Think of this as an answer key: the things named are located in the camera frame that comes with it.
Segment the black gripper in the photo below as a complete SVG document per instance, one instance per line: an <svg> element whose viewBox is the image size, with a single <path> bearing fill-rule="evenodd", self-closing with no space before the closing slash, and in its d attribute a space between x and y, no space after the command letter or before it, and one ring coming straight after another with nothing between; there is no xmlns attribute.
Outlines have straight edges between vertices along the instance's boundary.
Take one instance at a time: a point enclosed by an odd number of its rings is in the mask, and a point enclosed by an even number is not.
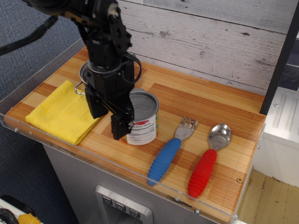
<svg viewBox="0 0 299 224"><path fill-rule="evenodd" d="M111 116L113 138L119 140L131 134L134 125L134 108L129 94L134 88L134 62L125 59L111 68L94 67L89 62L93 71L92 87L94 95L85 94L90 113L94 119L108 114Z"/></svg>

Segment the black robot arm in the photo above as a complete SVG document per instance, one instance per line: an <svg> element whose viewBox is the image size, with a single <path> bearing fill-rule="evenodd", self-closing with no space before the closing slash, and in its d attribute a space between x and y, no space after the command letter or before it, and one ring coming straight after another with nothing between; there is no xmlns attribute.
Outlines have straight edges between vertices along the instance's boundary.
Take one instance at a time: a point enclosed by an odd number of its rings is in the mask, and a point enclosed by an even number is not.
<svg viewBox="0 0 299 224"><path fill-rule="evenodd" d="M131 133L134 108L129 94L140 78L135 75L138 60L128 52L131 34L121 20L115 0L28 0L34 9L70 19L78 27L89 59L81 67L85 98L93 118L112 113L114 139Z"/></svg>

